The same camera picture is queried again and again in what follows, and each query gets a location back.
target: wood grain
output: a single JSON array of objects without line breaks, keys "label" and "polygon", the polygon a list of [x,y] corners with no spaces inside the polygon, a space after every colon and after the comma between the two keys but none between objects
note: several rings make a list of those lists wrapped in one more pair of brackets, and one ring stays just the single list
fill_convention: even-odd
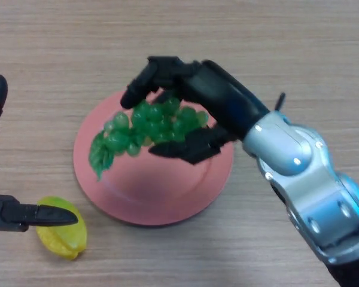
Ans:
[{"label": "wood grain", "polygon": [[151,54],[212,59],[267,105],[318,129],[359,183],[359,0],[0,0],[0,193],[74,202],[89,248],[49,254],[35,232],[0,233],[5,287],[334,287],[253,162],[236,146],[223,194],[164,229],[124,226],[82,195],[72,147],[83,118]]}]

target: robotic hand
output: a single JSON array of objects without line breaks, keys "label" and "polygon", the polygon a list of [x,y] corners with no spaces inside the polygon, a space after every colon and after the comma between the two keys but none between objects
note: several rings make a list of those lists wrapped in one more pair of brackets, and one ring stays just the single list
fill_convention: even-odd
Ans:
[{"label": "robotic hand", "polygon": [[280,113],[285,94],[270,111],[210,60],[184,63],[178,57],[149,57],[121,105],[133,108],[159,88],[164,92],[156,101],[180,95],[180,100],[206,108],[217,124],[189,133],[183,143],[159,143],[150,153],[196,164],[218,154],[227,142],[241,141],[333,278],[341,287],[359,287],[359,186],[335,171],[317,131],[292,124]]},{"label": "robotic hand", "polygon": [[[8,84],[0,75],[0,116],[7,99]],[[74,213],[53,206],[20,204],[13,196],[0,195],[0,231],[27,231],[29,226],[58,226],[78,222]]]}]

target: grapes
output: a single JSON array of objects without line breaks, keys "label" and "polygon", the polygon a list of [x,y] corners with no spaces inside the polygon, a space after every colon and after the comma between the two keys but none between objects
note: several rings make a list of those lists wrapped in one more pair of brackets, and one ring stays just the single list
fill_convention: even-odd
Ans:
[{"label": "grapes", "polygon": [[145,117],[147,116],[150,109],[150,105],[146,100],[143,100],[139,105],[134,109],[135,111],[140,112]]},{"label": "grapes", "polygon": [[122,152],[127,148],[127,145],[129,144],[130,139],[129,136],[125,133],[122,133],[118,130],[113,131],[105,138],[105,145],[111,150],[111,151],[118,151]]},{"label": "grapes", "polygon": [[158,122],[163,118],[162,106],[159,104],[151,105],[148,111],[148,119],[154,122]]},{"label": "grapes", "polygon": [[112,120],[112,121],[108,121],[108,122],[105,123],[105,125],[104,125],[104,130],[105,130],[107,133],[110,133],[113,129],[114,129],[114,122],[113,122],[113,120]]},{"label": "grapes", "polygon": [[160,133],[159,124],[148,121],[145,125],[145,133],[150,138],[155,138]]},{"label": "grapes", "polygon": [[130,121],[133,124],[133,127],[139,128],[142,127],[146,123],[146,114],[142,111],[134,110],[133,114],[130,118]]},{"label": "grapes", "polygon": [[132,142],[135,145],[141,146],[145,142],[146,135],[143,133],[136,133],[132,136]]},{"label": "grapes", "polygon": [[118,112],[113,118],[114,128],[117,130],[127,130],[129,128],[129,118],[124,112]]},{"label": "grapes", "polygon": [[145,138],[144,142],[142,143],[143,146],[150,146],[153,143],[153,141],[151,140],[151,138],[149,138],[148,136]]},{"label": "grapes", "polygon": [[209,120],[209,115],[204,111],[197,112],[197,120],[201,127],[204,127]]},{"label": "grapes", "polygon": [[172,127],[172,120],[168,117],[164,117],[158,125],[161,132],[168,132]]},{"label": "grapes", "polygon": [[166,142],[169,140],[169,137],[165,133],[159,133],[156,137],[153,138],[155,144],[159,144],[161,142]]},{"label": "grapes", "polygon": [[135,145],[133,142],[131,142],[126,148],[127,154],[129,154],[131,157],[136,157],[140,151],[141,151],[141,146]]},{"label": "grapes", "polygon": [[174,115],[175,112],[180,108],[180,100],[176,97],[171,97],[163,104],[164,114]]},{"label": "grapes", "polygon": [[164,103],[149,104],[143,100],[130,118],[118,112],[104,124],[104,129],[93,139],[89,163],[101,178],[110,169],[114,158],[123,154],[137,157],[143,146],[167,141],[185,141],[188,132],[207,125],[209,115],[190,106],[180,108],[180,100],[173,96]]},{"label": "grapes", "polygon": [[190,106],[184,106],[182,109],[178,111],[177,118],[182,119],[184,121],[193,121],[197,118],[197,112]]},{"label": "grapes", "polygon": [[172,125],[172,130],[175,133],[182,133],[185,129],[185,123],[181,120],[176,120]]},{"label": "grapes", "polygon": [[183,133],[176,133],[176,132],[171,131],[168,134],[168,139],[170,141],[183,142],[183,141],[185,141],[185,136]]}]

